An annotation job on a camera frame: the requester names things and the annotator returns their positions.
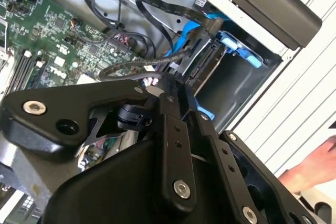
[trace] chip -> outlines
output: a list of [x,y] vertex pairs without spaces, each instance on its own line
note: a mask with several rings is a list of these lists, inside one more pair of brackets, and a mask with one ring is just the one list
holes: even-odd
[[37,36],[40,33],[40,31],[36,28],[33,29],[33,35]]
[[95,46],[95,45],[91,45],[89,51],[90,53],[92,53],[93,55],[95,55],[99,50],[99,47]]
[[61,18],[56,18],[55,20],[55,26],[58,27],[59,29],[63,29],[65,25],[65,21]]

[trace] human hand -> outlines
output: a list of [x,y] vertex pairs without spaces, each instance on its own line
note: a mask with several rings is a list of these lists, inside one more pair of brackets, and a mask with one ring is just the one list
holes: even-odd
[[336,179],[336,136],[328,138],[301,164],[285,171],[279,177],[280,182],[291,193],[297,193],[333,179]]

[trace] hex bolt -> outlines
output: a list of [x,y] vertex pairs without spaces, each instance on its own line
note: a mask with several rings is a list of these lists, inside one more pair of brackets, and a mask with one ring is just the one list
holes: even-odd
[[182,199],[190,198],[190,188],[183,180],[177,180],[174,182],[174,191]]
[[232,140],[232,141],[237,141],[237,138],[234,134],[230,133],[229,134],[229,138]]
[[174,102],[174,98],[171,97],[170,95],[167,96],[167,99],[168,99],[168,101],[170,101],[170,102]]
[[257,219],[256,214],[249,207],[243,207],[243,214],[244,214],[245,218],[251,224],[257,224],[258,223],[258,219]]
[[143,90],[139,87],[135,87],[134,90],[138,93],[143,93]]
[[306,224],[312,224],[311,220],[307,216],[303,215],[302,217]]
[[38,101],[28,101],[23,104],[23,110],[31,115],[43,115],[47,111],[47,107]]
[[204,115],[204,114],[201,114],[201,118],[203,118],[203,119],[206,120],[206,121],[209,120],[209,118],[208,118],[206,115]]

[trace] wire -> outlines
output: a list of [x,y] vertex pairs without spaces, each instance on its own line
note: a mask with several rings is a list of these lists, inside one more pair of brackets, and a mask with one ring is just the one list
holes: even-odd
[[1,65],[1,67],[0,67],[0,72],[4,69],[4,67],[6,66],[6,64],[8,63],[8,61],[9,61],[9,57],[8,57],[8,59]]
[[195,23],[197,23],[199,26],[207,26],[209,23],[210,19],[203,14],[200,14],[199,12],[196,12],[190,8],[186,8],[184,6],[180,5],[174,5],[174,4],[169,4],[161,0],[136,0],[135,1],[136,6],[138,7],[139,11],[145,16],[145,18],[152,24],[154,25],[162,34],[163,36],[168,40],[171,51],[174,51],[174,45],[173,45],[173,40],[170,37],[169,33],[167,30],[163,27],[163,25],[156,19],[154,18],[148,10],[145,8],[143,3],[147,3],[155,8],[158,8],[166,13],[169,14],[174,14],[174,15],[179,15],[181,17],[185,17],[190,20],[194,20]]
[[113,19],[108,19],[106,17],[104,17],[98,10],[94,10],[92,8],[92,1],[91,0],[84,0],[85,3],[87,4],[87,6],[90,8],[90,10],[97,16],[97,18],[103,22],[106,26],[108,26],[110,28],[111,26],[111,23],[114,23],[114,24],[118,24],[118,21],[117,20],[113,20]]
[[145,8],[145,6],[143,5],[143,3],[141,2],[141,0],[136,0],[135,1],[137,8],[139,9],[139,11],[144,15],[144,17],[153,25],[155,26],[160,33],[162,33],[162,35],[166,38],[166,40],[168,40],[168,43],[170,45],[171,50],[174,49],[173,46],[173,40],[170,37],[169,33],[167,32],[167,30],[163,27],[163,25],[161,24],[161,22],[159,22],[156,18],[154,18],[150,12],[148,12],[148,10]]
[[[92,8],[92,11],[97,15],[97,16],[101,16],[102,17],[102,15],[101,15],[101,13],[96,9],[96,0],[92,0],[91,1],[91,8]],[[125,31],[123,31],[123,32],[120,32],[119,30],[117,30],[114,26],[112,26],[109,22],[107,22],[106,20],[103,22],[107,27],[109,27],[111,30],[114,30],[115,31],[115,33],[123,33],[123,34],[125,34],[125,35],[129,35],[129,36],[135,36],[135,37],[143,37],[143,38],[146,38],[149,42],[150,42],[150,44],[151,44],[151,46],[152,46],[152,48],[153,48],[153,58],[155,59],[156,58],[156,48],[155,48],[155,45],[154,45],[154,42],[148,37],[148,36],[146,36],[146,35],[143,35],[143,34],[140,34],[140,33],[135,33],[135,32],[125,32]]]
[[149,66],[149,65],[161,65],[172,61],[180,60],[184,57],[189,57],[192,54],[192,51],[190,49],[187,49],[183,52],[176,53],[172,56],[160,58],[156,60],[134,60],[134,61],[126,61],[122,63],[116,63],[111,66],[108,66],[107,68],[103,69],[99,73],[99,79],[101,81],[111,81],[111,80],[125,80],[125,79],[131,79],[131,80],[140,80],[147,77],[153,77],[153,78],[159,78],[162,73],[160,72],[144,72],[144,73],[137,73],[137,74],[131,74],[129,76],[124,77],[111,77],[110,75],[115,73],[116,71],[124,68],[124,67],[134,67],[134,66]]
[[122,81],[122,80],[133,80],[133,81],[137,81],[137,80],[143,80],[145,78],[161,78],[163,75],[165,74],[165,72],[143,72],[143,73],[135,73],[135,74],[130,74],[128,76],[102,76],[99,77],[99,79],[101,81]]
[[[106,17],[104,17],[96,8],[95,5],[92,4],[92,0],[84,0],[85,3],[88,5],[88,7],[90,8],[90,10],[96,15],[96,17],[103,23],[105,24],[109,29],[113,30],[114,33],[123,33],[125,35],[129,35],[132,36],[134,39],[138,39],[141,43],[143,43],[144,45],[144,49],[145,49],[145,55],[148,53],[148,44],[146,42],[146,39],[149,41],[149,43],[151,44],[152,48],[153,48],[153,58],[156,58],[156,48],[154,45],[154,42],[151,40],[151,38],[149,38],[148,36],[141,34],[141,33],[136,33],[136,32],[126,32],[126,31],[119,31],[116,27],[114,27],[111,23],[113,23],[114,25],[119,25],[120,21],[117,20],[113,20],[113,19],[108,19]],[[119,12],[118,12],[118,19],[121,19],[121,1],[119,1]]]

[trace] black metal bracket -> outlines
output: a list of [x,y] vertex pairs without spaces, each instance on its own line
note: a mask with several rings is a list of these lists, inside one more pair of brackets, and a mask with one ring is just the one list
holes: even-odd
[[[79,199],[90,205],[99,197],[125,209],[113,213],[118,223],[134,223],[132,209],[146,223],[168,218],[168,223],[283,224],[304,223],[306,216],[316,224],[238,136],[224,132],[218,137],[211,120],[197,111],[190,87],[171,76],[162,78],[159,87],[160,92],[149,94],[127,80],[5,97],[4,136],[48,159],[66,161],[83,144],[127,129],[147,134],[146,140],[64,183],[50,200],[46,221],[67,224],[60,216],[74,215],[68,219],[87,223],[86,211],[78,217],[83,210],[70,213],[69,206]],[[127,190],[120,190],[124,184]],[[96,188],[94,194],[89,187]],[[106,207],[97,212],[104,223],[110,220]]]
[[131,80],[24,90],[4,98],[1,127],[11,143],[64,160],[74,157],[90,134],[94,108],[141,104],[147,98],[146,90]]
[[300,202],[235,133],[225,131],[219,138],[227,146],[223,152],[230,152],[235,156],[245,185],[248,185],[249,194],[268,223],[306,223],[304,216],[311,223],[316,223]]
[[188,128],[181,121],[178,97],[160,94],[155,136],[154,200],[178,216],[191,214],[197,202]]

